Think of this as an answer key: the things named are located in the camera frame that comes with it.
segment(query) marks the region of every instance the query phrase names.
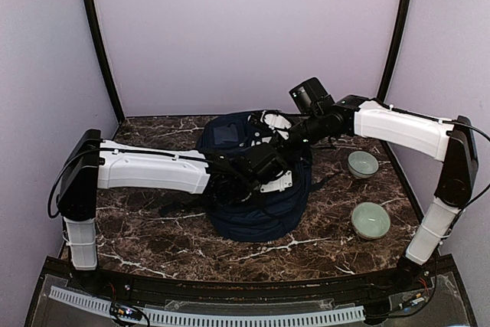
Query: marble surface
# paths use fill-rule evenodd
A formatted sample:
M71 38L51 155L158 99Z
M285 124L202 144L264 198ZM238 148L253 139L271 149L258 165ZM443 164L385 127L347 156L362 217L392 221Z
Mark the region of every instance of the marble surface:
M190 149L210 116L130 118L115 140L156 149ZM145 276L206 281L292 281L367 273L394 267L418 221L387 155L377 140L342 138L336 150L314 150L313 182L339 174L309 196L299 226L266 244L238 243L220 237L200 208L158 210L193 195L155 189L101 190L97 202L97 250L102 268ZM380 163L369 179L347 168L355 150ZM362 240L350 222L363 201L382 204L390 214L387 236Z

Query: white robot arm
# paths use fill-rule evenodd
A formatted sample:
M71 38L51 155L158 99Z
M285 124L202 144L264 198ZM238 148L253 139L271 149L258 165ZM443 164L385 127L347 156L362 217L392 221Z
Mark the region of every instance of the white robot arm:
M327 136L348 134L382 139L444 162L433 203L399 262L405 277L415 276L471 198L478 159L472 132L462 127L470 125L469 120L459 117L461 124L456 125L449 119L405 112L360 96L347 96L334 103L315 78L289 93L309 118L291 126L274 113L255 116L259 124L278 133L279 139L249 148L235 162L219 152L124 146L101 141L99 131L88 131L69 158L67 167L71 169L64 174L57 203L67 227L74 267L96 269L96 188L133 186L202 194L210 190L215 172L228 170L249 190L284 190L291 185L291 173L284 162L288 152Z

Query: black pole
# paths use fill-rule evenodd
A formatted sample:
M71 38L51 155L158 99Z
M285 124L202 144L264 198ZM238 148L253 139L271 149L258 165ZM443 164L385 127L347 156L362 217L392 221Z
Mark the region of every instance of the black pole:
M380 88L377 91L377 98L381 101L384 101L386 99L388 88L390 88L391 77L393 76L398 52L400 51L403 30L405 29L405 21L407 20L409 4L410 0L400 0L400 3L398 5L397 20L395 21L393 37L391 38L390 50L388 51L388 58L386 60L386 65L384 66Z
M110 102L113 105L114 113L120 123L125 119L123 107L121 101L117 95L116 85L114 84L113 75L110 72L109 61L107 60L106 49L102 41L102 35L100 33L99 21L97 19L97 13L95 9L94 0L83 0L85 4L85 12L87 13L87 20L89 22L90 33L92 34L93 46L99 60L100 71L106 85L107 93L109 94Z

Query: green bowl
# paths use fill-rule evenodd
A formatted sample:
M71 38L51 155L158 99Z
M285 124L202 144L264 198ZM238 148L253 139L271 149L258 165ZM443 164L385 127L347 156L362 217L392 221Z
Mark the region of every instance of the green bowl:
M379 204L372 202L360 203L352 211L351 219L355 232L367 240L380 239L391 226L388 213Z
M359 179L367 179L373 176L380 168L376 158L368 152L356 151L348 157L349 171Z

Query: navy blue backpack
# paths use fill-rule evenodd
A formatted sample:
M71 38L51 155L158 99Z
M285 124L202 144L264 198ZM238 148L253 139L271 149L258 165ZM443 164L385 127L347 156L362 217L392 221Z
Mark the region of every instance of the navy blue backpack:
M272 136L268 129L252 126L252 112L232 113L211 120L196 149L217 149L233 155L251 146L252 141ZM312 153L309 147L297 152L292 187L284 191L257 193L237 205L205 205L217 232L235 241L264 242L279 239L294 230L306 208L312 186Z

